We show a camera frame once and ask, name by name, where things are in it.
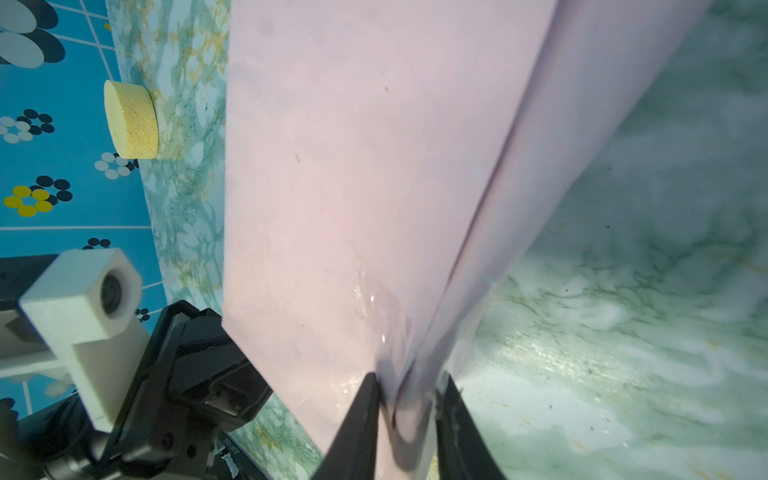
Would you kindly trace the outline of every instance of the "black device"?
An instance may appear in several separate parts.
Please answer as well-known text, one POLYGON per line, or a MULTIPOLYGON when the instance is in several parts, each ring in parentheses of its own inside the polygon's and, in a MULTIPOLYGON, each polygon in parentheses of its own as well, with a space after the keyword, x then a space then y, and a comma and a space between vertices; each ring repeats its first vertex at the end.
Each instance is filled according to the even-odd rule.
MULTIPOLYGON (((31 285, 30 273, 55 256, 32 258, 2 259, 6 266, 39 266, 16 286, 31 285)), ((23 316, 5 297, 4 307, 23 316)), ((120 302, 101 299, 105 309, 120 302)), ((77 393, 20 421, 13 400, 0 400, 0 478, 279 480, 227 434, 253 420, 271 394, 224 332, 221 316, 179 301, 163 309, 111 433, 93 428, 77 393)), ((435 401, 440 478, 503 480, 452 379, 435 401)), ((313 480, 373 480, 381 403, 371 372, 313 480)))

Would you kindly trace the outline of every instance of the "marble countertop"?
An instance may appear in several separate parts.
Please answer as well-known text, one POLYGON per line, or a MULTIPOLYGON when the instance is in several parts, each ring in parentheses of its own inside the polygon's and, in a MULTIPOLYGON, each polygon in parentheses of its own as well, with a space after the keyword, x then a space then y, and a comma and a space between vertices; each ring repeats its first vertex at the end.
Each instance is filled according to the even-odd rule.
MULTIPOLYGON (((220 311, 229 2, 108 7, 166 296, 220 311)), ((717 2, 498 285, 458 384, 508 478, 768 472, 766 40, 717 2)), ((237 438, 276 480, 321 459, 275 396, 237 438)))

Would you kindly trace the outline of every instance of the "white oval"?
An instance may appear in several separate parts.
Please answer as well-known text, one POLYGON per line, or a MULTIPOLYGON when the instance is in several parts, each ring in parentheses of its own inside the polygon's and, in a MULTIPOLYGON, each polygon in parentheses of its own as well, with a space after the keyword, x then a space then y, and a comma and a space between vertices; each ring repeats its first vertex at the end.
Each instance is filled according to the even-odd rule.
POLYGON ((29 33, 37 27, 35 16, 21 2, 0 0, 0 28, 16 33, 29 33))
POLYGON ((0 33, 0 57, 21 68, 37 68, 45 58, 38 44, 12 31, 0 33))

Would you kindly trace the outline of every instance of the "sponge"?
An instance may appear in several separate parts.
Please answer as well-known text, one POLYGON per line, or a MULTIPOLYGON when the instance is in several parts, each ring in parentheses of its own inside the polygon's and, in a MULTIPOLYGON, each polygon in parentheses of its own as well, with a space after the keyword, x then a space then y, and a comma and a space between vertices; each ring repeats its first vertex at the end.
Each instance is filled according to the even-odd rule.
POLYGON ((143 160, 157 156, 160 135, 152 98, 146 88, 107 80, 104 108, 112 143, 121 157, 143 160))

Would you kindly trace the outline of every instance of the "yellow dot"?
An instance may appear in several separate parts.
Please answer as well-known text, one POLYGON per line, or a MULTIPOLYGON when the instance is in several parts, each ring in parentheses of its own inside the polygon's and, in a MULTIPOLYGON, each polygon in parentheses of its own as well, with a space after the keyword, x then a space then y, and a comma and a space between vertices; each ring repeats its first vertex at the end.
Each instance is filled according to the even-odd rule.
POLYGON ((8 208, 19 208, 24 204, 24 201, 19 197, 6 197, 2 203, 8 208))
POLYGON ((29 190, 29 187, 25 187, 24 185, 19 185, 18 187, 13 188, 13 194, 20 198, 29 197, 32 195, 32 190, 29 190))
POLYGON ((35 210, 38 212, 50 212, 51 208, 53 208, 53 205, 51 205, 51 202, 47 202, 45 200, 40 200, 35 204, 35 210))
POLYGON ((34 192, 32 192, 32 198, 35 200, 46 200, 48 197, 50 197, 51 194, 48 193, 46 190, 43 190, 42 188, 38 188, 34 192))
POLYGON ((21 205, 17 211, 22 217, 33 217, 38 212, 32 205, 21 205))

